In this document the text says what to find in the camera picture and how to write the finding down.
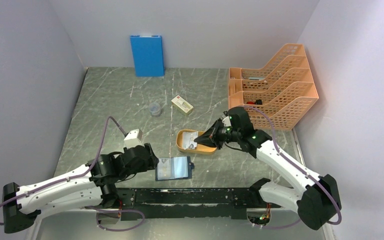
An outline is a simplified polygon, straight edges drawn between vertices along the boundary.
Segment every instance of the marble surface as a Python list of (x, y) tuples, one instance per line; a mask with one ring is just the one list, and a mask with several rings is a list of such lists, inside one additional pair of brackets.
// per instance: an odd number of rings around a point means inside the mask
[[(133, 68), (89, 68), (55, 176), (93, 159), (107, 116), (113, 116), (126, 131), (140, 128), (143, 141), (151, 143), (157, 157), (187, 156), (177, 149), (176, 135), (182, 129), (205, 131), (228, 109), (227, 73), (227, 69), (169, 68), (164, 77), (139, 78)], [(170, 101), (176, 95), (194, 106), (189, 116), (172, 108)], [(150, 115), (148, 104), (152, 102), (162, 106), (161, 116)], [(276, 137), (288, 154), (300, 160), (292, 131), (276, 131)], [(102, 153), (122, 151), (123, 139), (111, 122)], [(271, 167), (244, 152), (224, 147), (213, 155), (189, 156), (195, 164), (192, 179), (155, 181), (155, 171), (148, 171), (117, 187), (249, 187), (261, 178), (289, 186)]]

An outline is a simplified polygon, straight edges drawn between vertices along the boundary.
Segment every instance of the marble tabletop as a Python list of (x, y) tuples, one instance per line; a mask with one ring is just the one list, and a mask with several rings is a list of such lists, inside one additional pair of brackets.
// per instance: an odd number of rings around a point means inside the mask
[[(213, 155), (188, 154), (176, 147), (182, 129), (205, 131), (228, 109), (228, 69), (168, 68), (164, 77), (136, 77), (134, 68), (90, 67), (75, 106), (55, 176), (94, 158), (105, 120), (113, 116), (126, 130), (141, 129), (157, 157), (190, 156), (195, 165), (191, 179), (155, 181), (155, 171), (137, 174), (117, 184), (132, 188), (249, 187), (261, 178), (290, 186), (271, 167), (247, 153), (222, 148)], [(182, 96), (194, 106), (184, 116), (171, 99)], [(162, 114), (152, 117), (148, 105), (158, 102)], [(102, 153), (122, 151), (124, 137), (110, 122)], [(292, 131), (276, 131), (278, 144), (301, 162)]]

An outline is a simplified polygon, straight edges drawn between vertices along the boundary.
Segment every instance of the beige box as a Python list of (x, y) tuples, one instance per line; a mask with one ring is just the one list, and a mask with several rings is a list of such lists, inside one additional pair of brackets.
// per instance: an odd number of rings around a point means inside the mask
[(182, 112), (185, 116), (189, 115), (194, 110), (194, 106), (189, 104), (189, 102), (187, 102), (179, 95), (171, 100), (171, 104), (179, 109), (179, 111)]

